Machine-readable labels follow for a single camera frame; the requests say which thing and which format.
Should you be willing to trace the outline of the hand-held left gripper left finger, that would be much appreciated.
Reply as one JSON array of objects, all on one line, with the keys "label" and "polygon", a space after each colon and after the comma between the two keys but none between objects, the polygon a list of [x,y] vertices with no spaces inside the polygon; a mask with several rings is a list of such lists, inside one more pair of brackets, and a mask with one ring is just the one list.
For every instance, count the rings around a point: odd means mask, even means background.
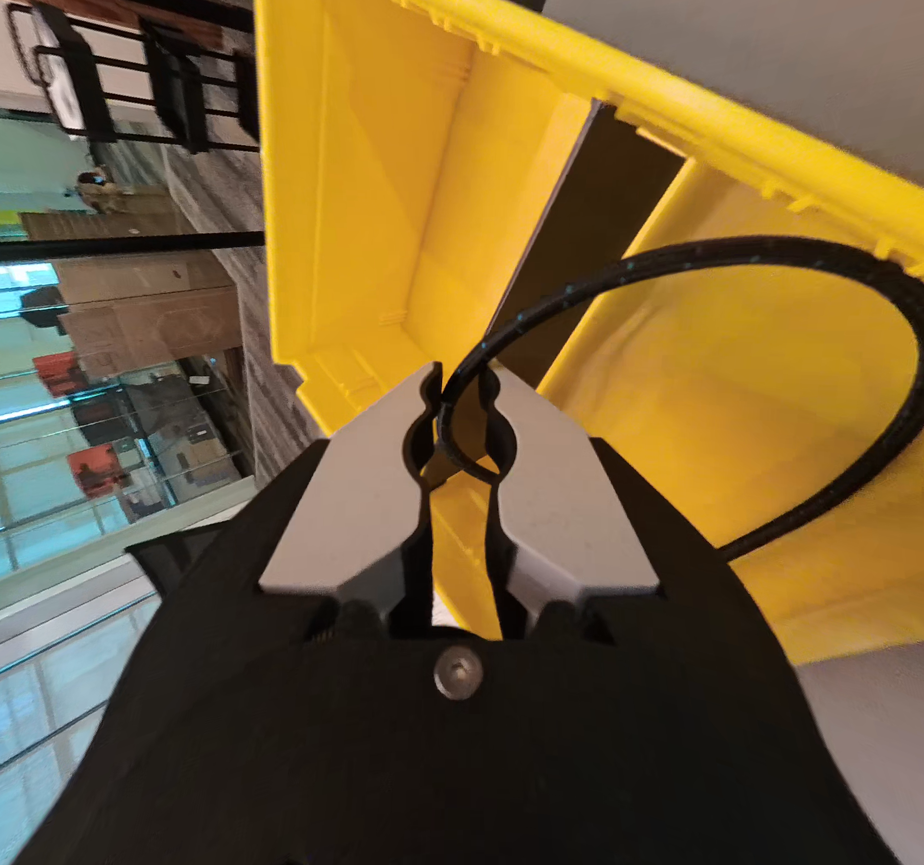
[{"label": "hand-held left gripper left finger", "polygon": [[263,592],[359,601],[381,617],[410,595],[410,550],[430,527],[422,470],[442,379],[442,364],[427,363],[334,432],[262,571]]}]

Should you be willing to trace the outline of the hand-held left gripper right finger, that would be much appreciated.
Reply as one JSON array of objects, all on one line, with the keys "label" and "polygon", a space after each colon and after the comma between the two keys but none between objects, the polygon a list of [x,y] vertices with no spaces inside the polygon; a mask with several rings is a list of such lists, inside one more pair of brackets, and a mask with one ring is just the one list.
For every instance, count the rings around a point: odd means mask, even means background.
[{"label": "hand-held left gripper right finger", "polygon": [[485,558],[502,638],[551,604],[649,596],[660,580],[587,432],[502,365],[479,377],[491,481]]}]

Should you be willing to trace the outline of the yellow plastic bin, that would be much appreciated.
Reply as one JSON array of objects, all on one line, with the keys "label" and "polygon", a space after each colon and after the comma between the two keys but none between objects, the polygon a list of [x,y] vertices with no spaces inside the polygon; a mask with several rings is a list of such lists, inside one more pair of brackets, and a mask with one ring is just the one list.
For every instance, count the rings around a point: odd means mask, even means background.
[{"label": "yellow plastic bin", "polygon": [[[334,433],[438,360],[408,330],[458,241],[516,255],[591,103],[683,159],[628,249],[805,236],[922,286],[922,189],[502,0],[255,0],[272,350]],[[716,546],[884,431],[911,328],[871,289],[747,266],[593,301],[538,394]]]}]

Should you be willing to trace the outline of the orange black machine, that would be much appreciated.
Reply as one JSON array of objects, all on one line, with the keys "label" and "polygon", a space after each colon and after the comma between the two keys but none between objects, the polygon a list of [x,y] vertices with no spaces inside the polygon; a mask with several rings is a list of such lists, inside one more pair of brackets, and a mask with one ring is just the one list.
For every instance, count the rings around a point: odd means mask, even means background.
[{"label": "orange black machine", "polygon": [[66,462],[74,481],[87,499],[112,495],[130,481],[110,443],[69,454]]},{"label": "orange black machine", "polygon": [[31,363],[41,386],[53,399],[72,397],[95,387],[94,379],[84,372],[73,350],[38,356]]}]

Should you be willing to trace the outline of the cardboard box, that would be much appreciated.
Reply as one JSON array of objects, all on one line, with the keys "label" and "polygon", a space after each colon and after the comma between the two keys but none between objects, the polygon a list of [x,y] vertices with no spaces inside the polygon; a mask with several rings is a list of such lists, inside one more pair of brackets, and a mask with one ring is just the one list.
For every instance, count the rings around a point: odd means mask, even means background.
[{"label": "cardboard box", "polygon": [[105,378],[242,344],[237,288],[207,251],[53,265],[60,322],[83,371]]}]

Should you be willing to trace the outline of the black pole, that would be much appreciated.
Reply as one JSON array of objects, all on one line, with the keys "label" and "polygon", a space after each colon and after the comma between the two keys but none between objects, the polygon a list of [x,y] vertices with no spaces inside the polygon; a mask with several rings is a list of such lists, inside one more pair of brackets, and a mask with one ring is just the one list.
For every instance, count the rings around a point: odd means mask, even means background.
[{"label": "black pole", "polygon": [[1,244],[1,265],[19,266],[93,257],[237,250],[266,244],[264,231],[17,241]]}]

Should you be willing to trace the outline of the black metal rack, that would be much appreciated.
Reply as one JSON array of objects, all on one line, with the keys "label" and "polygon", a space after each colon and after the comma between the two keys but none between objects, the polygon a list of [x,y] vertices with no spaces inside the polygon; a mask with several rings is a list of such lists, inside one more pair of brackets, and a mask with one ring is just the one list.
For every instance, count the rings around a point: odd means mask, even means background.
[{"label": "black metal rack", "polygon": [[89,143],[174,145],[191,155],[260,152],[257,68],[146,18],[136,31],[40,1],[6,5],[21,70],[63,133]]}]

